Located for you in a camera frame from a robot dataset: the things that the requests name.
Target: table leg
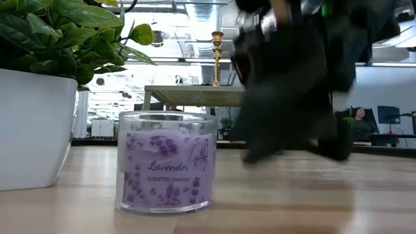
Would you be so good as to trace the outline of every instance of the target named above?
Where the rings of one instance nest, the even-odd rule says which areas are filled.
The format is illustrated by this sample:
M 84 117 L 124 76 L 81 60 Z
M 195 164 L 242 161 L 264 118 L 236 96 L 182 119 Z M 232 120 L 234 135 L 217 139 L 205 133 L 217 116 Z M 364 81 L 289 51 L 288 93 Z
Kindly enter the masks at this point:
M 150 111 L 150 99 L 151 99 L 151 91 L 145 91 L 142 111 Z

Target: small plant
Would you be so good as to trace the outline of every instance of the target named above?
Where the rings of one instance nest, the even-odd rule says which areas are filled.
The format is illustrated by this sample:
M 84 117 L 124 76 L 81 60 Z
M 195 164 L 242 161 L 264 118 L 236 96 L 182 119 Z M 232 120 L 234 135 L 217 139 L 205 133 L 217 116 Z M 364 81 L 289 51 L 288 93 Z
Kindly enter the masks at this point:
M 353 124 L 356 122 L 353 117 L 345 117 L 343 118 L 343 121 L 347 122 L 350 126 L 353 126 Z
M 220 122 L 222 124 L 222 129 L 225 131 L 230 131 L 233 127 L 233 120 L 230 118 L 222 118 Z
M 118 17 L 83 0 L 0 0 L 0 68 L 68 77 L 85 88 L 94 74 L 124 71 L 127 59 L 155 65 L 126 46 L 128 40 L 150 45 L 155 33 L 148 24 L 133 23 L 122 38 L 122 4 L 120 10 Z

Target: candle jar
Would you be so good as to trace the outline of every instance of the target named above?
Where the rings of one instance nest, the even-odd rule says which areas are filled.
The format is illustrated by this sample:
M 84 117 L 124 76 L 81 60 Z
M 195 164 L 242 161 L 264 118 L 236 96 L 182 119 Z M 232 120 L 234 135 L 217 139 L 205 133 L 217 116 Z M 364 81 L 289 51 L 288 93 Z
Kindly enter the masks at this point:
M 191 211 L 213 195 L 217 120 L 185 112 L 120 113 L 118 209 Z

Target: person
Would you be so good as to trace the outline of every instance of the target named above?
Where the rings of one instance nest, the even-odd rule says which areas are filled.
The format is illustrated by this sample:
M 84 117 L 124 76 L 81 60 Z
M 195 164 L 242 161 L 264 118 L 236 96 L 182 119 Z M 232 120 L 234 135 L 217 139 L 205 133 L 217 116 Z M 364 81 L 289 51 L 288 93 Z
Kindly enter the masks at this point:
M 366 121 L 365 109 L 363 107 L 358 107 L 356 109 L 353 118 L 355 122 L 352 126 L 352 132 L 354 134 L 355 141 L 367 141 L 370 140 L 370 135 L 378 134 L 375 123 Z

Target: white wall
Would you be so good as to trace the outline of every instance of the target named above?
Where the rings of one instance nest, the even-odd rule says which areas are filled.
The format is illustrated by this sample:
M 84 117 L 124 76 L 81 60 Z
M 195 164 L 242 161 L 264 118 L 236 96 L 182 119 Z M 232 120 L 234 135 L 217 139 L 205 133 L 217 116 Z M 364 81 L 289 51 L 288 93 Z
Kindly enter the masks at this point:
M 413 68 L 375 68 L 358 67 L 357 80 L 351 93 L 344 101 L 353 107 L 372 108 L 378 121 L 378 105 L 399 107 L 400 113 L 416 111 L 416 76 Z M 388 124 L 378 124 L 380 133 L 389 131 Z M 401 117 L 400 128 L 405 134 L 413 134 L 410 117 Z M 392 132 L 402 134 L 401 130 L 392 126 Z M 406 146 L 400 139 L 398 147 Z M 414 147 L 414 140 L 407 139 L 409 147 Z

